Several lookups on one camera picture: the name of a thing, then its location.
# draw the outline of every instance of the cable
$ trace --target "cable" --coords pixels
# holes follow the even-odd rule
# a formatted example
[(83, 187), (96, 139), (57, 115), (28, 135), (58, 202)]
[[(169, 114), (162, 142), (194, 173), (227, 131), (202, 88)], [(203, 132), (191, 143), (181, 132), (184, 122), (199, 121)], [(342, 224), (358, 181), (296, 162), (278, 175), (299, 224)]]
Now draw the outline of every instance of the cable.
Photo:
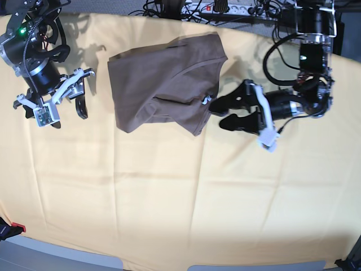
[(58, 7), (54, 7), (54, 8), (52, 8), (52, 9), (50, 9), (50, 10), (47, 10), (47, 11), (43, 14), (43, 16), (45, 17), (45, 16), (51, 14), (53, 11), (56, 11), (56, 10), (58, 10), (58, 9), (60, 9), (60, 8), (62, 8), (62, 7), (65, 7), (65, 6), (67, 6), (67, 5), (71, 4), (71, 3), (72, 3), (71, 0), (67, 0), (67, 3), (58, 5)]
[(24, 70), (27, 74), (27, 76), (29, 77), (31, 83), (33, 84), (34, 88), (35, 88), (35, 92), (39, 93), (38, 87), (36, 86), (33, 78), (30, 75), (30, 72), (28, 71), (28, 67), (27, 67), (27, 49), (31, 40), (31, 37), (35, 31), (35, 29), (40, 25), (40, 23), (43, 21), (44, 17), (40, 17), (34, 24), (34, 26), (30, 29), (29, 34), (28, 34), (28, 38), (27, 41), (25, 43), (25, 47), (24, 47), (24, 53), (23, 53), (23, 66), (24, 66)]
[(275, 43), (272, 48), (269, 49), (269, 51), (266, 53), (265, 58), (263, 59), (263, 72), (265, 73), (267, 79), (271, 81), (273, 84), (277, 86), (294, 86), (297, 84), (297, 80), (278, 80), (270, 75), (267, 69), (267, 61), (270, 55), (276, 50), (280, 45), (284, 44), (287, 41), (293, 40), (297, 37), (299, 37), (297, 33), (293, 33), (291, 35), (288, 35), (282, 39), (280, 39), (277, 43)]
[(188, 19), (189, 19), (189, 18), (191, 18), (191, 17), (194, 15), (194, 13), (196, 13), (196, 12), (197, 12), (197, 10), (198, 10), (199, 6), (201, 5), (202, 1), (203, 1), (203, 0), (200, 0), (200, 1), (199, 1), (199, 3), (198, 3), (198, 5), (197, 5), (196, 9), (195, 9), (195, 10), (193, 11), (193, 13), (192, 13), (192, 14), (188, 17)]
[(325, 108), (322, 108), (322, 110), (320, 110), (319, 112), (313, 113), (311, 115), (293, 117), (293, 118), (289, 119), (288, 121), (286, 121), (286, 123), (278, 130), (278, 133), (281, 134), (283, 132), (284, 128), (286, 127), (286, 125), (289, 124), (292, 120), (305, 119), (307, 117), (316, 117), (316, 116), (319, 116), (319, 115), (325, 113), (326, 110), (327, 110), (327, 106), (325, 106)]
[[(275, 31), (276, 31), (276, 26), (277, 26), (277, 23), (275, 24), (275, 28), (274, 28), (274, 30), (272, 31), (272, 40), (273, 40), (273, 43), (276, 43), (276, 41), (275, 41)], [(295, 69), (295, 70), (298, 70), (298, 71), (300, 71), (301, 69), (300, 68), (296, 68), (296, 67), (294, 67), (294, 66), (291, 66), (291, 65), (289, 65), (285, 60), (284, 60), (284, 58), (283, 58), (283, 55), (282, 55), (282, 53), (281, 53), (281, 51), (280, 51), (280, 49), (277, 47), (277, 51), (278, 51), (278, 53), (280, 54), (280, 57), (281, 57), (281, 60), (282, 60), (282, 62), (288, 67), (288, 68), (291, 68), (291, 69)]]

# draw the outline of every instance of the black cable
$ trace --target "black cable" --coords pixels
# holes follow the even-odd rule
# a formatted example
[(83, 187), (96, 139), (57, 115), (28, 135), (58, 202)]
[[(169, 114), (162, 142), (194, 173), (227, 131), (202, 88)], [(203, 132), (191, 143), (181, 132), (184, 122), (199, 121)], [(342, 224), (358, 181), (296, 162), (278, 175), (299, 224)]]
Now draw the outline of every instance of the black cable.
[(289, 124), (292, 120), (305, 119), (307, 117), (316, 117), (316, 116), (319, 116), (319, 115), (322, 115), (323, 113), (325, 113), (326, 110), (327, 110), (327, 106), (325, 106), (325, 108), (322, 108), (320, 110), (320, 112), (313, 113), (311, 115), (293, 117), (293, 118), (289, 119), (288, 121), (286, 121), (286, 123), (278, 130), (278, 133), (281, 134), (283, 132), (284, 128), (286, 127), (286, 125)]
[(201, 5), (202, 1), (203, 1), (203, 0), (200, 0), (200, 1), (199, 1), (198, 5), (196, 6), (196, 9), (193, 11), (192, 14), (190, 14), (190, 16), (188, 17), (188, 19), (191, 18), (191, 17), (193, 17), (194, 13), (197, 12), (197, 10), (198, 10), (199, 6)]
[(60, 38), (61, 38), (61, 44), (66, 45), (67, 37), (65, 35), (65, 31), (64, 31), (63, 25), (61, 24), (60, 18), (57, 17), (55, 21), (56, 21), (56, 25), (58, 26), (58, 30), (59, 30), (59, 34), (60, 34)]
[(50, 10), (47, 10), (42, 16), (47, 16), (47, 15), (51, 14), (53, 11), (56, 11), (56, 10), (58, 10), (58, 9), (60, 9), (62, 7), (65, 7), (65, 6), (67, 6), (67, 5), (71, 4), (71, 3), (72, 3), (71, 0), (67, 0), (67, 3), (58, 5), (58, 7), (54, 7), (52, 9), (50, 9)]
[[(276, 31), (276, 24), (275, 24), (274, 30), (272, 31), (272, 40), (273, 40), (273, 43), (276, 43), (276, 41), (275, 41), (275, 31)], [(297, 70), (297, 71), (300, 71), (300, 70), (301, 70), (300, 68), (296, 68), (296, 67), (294, 67), (294, 66), (289, 65), (289, 64), (284, 60), (283, 55), (282, 55), (282, 53), (281, 53), (281, 51), (280, 51), (280, 49), (279, 49), (278, 47), (277, 47), (277, 51), (278, 51), (278, 53), (280, 54), (280, 57), (281, 57), (282, 62), (283, 62), (288, 68), (295, 69), (295, 70)]]
[(267, 79), (271, 81), (273, 84), (277, 86), (294, 86), (297, 84), (297, 80), (278, 80), (270, 75), (267, 69), (267, 61), (270, 57), (270, 55), (282, 44), (284, 44), (287, 41), (293, 40), (297, 37), (299, 37), (297, 33), (293, 33), (291, 35), (288, 35), (282, 39), (280, 39), (277, 43), (275, 43), (272, 48), (269, 49), (269, 51), (266, 53), (265, 58), (263, 59), (263, 72), (265, 73)]

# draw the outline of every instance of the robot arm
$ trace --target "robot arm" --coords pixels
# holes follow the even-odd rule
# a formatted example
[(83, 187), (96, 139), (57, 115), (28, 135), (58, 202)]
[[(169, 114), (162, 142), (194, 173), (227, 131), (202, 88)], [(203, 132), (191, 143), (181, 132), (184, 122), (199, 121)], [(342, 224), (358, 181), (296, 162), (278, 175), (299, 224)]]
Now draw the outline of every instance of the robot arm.
[[(244, 109), (250, 115), (238, 117), (232, 114), (223, 119), (219, 126), (230, 131), (244, 131), (258, 136), (259, 144), (273, 152), (276, 140), (291, 120), (304, 117), (322, 117), (331, 107), (332, 38), (336, 36), (333, 1), (323, 5), (317, 2), (295, 3), (296, 33), (282, 38), (273, 45), (263, 60), (263, 71), (269, 81), (286, 89), (264, 94), (262, 86), (252, 80), (243, 83), (231, 94), (214, 100), (209, 110), (217, 116), (226, 116), (229, 109)], [(300, 39), (300, 68), (296, 79), (278, 80), (267, 69), (270, 55), (283, 43)], [(289, 119), (276, 130), (274, 121)]]
[[(70, 0), (64, 4), (60, 0), (12, 0), (6, 5), (12, 16), (6, 33), (0, 37), (0, 56), (29, 85), (26, 95), (17, 96), (14, 109), (23, 106), (26, 118), (34, 117), (39, 127), (60, 128), (56, 106), (66, 97), (75, 99), (78, 115), (87, 118), (84, 78), (94, 76), (94, 71), (76, 69), (73, 75), (60, 75), (54, 65), (54, 62), (64, 62), (71, 51), (59, 19), (61, 8), (70, 3)], [(50, 51), (43, 46), (45, 42), (56, 44), (59, 36), (61, 45)], [(52, 98), (44, 101), (43, 97), (48, 94)]]

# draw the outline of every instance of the folded garment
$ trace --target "folded garment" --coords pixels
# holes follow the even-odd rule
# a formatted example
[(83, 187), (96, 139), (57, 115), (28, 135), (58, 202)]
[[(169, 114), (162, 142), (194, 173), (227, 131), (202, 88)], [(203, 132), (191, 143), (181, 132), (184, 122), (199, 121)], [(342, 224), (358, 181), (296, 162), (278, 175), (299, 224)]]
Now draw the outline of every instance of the folded garment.
[(109, 61), (117, 127), (130, 133), (144, 123), (175, 121), (199, 135), (226, 60), (221, 39), (209, 34)]

